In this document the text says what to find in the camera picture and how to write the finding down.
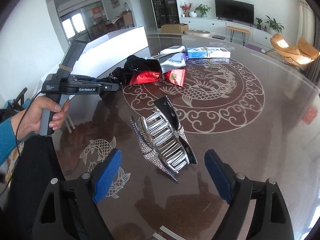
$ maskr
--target metal screw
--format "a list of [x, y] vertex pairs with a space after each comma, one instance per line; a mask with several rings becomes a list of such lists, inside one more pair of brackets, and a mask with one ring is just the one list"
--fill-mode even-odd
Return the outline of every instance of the metal screw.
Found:
[[275, 180], [275, 179], [270, 178], [270, 179], [268, 179], [268, 180], [269, 180], [269, 183], [270, 183], [270, 184], [272, 184], [272, 185], [276, 184], [276, 180]]
[[57, 178], [53, 178], [53, 179], [50, 181], [51, 184], [56, 184], [57, 182], [58, 182], [58, 179], [57, 179]]
[[88, 172], [85, 172], [84, 174], [82, 174], [82, 179], [88, 179], [88, 178], [90, 178], [90, 173], [88, 173]]
[[244, 179], [245, 176], [242, 173], [237, 173], [237, 178], [238, 179]]

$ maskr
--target gray handle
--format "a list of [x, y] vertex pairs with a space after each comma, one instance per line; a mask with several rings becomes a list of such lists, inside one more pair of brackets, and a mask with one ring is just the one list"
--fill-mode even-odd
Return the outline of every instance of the gray handle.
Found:
[[[63, 107], [64, 103], [68, 100], [68, 95], [61, 95], [60, 101], [57, 102], [61, 107]], [[40, 135], [50, 135], [53, 134], [54, 131], [52, 128], [49, 127], [49, 122], [52, 120], [54, 112], [51, 112], [49, 109], [43, 109], [42, 115], [41, 115], [41, 122], [40, 122], [40, 129], [39, 134]]]

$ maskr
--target black pants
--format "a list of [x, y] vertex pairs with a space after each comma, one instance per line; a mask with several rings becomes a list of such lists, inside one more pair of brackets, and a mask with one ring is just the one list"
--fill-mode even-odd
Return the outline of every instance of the black pants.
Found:
[[8, 239], [31, 239], [39, 204], [52, 178], [65, 180], [52, 138], [32, 136], [24, 143], [4, 208], [6, 220], [14, 230]]

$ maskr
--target curtain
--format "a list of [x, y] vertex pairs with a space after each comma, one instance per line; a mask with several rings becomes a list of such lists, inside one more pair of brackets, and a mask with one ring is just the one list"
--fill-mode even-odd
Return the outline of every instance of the curtain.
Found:
[[[315, 17], [315, 34], [313, 46], [317, 50], [320, 50], [320, 19], [318, 16]], [[320, 57], [309, 64], [306, 72], [306, 77], [312, 83], [317, 84], [320, 77]]]
[[298, 3], [300, 17], [297, 44], [301, 37], [312, 44], [315, 34], [315, 15], [306, 0], [298, 0]]

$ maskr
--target gray curtain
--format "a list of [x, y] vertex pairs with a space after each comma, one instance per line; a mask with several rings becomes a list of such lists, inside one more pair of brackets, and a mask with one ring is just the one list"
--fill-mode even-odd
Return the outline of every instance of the gray curtain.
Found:
[[[320, 19], [318, 16], [315, 16], [316, 24], [315, 24], [315, 39], [313, 46], [320, 50]], [[308, 66], [306, 77], [314, 84], [317, 84], [320, 78], [320, 57], [318, 57], [315, 61], [310, 63]]]

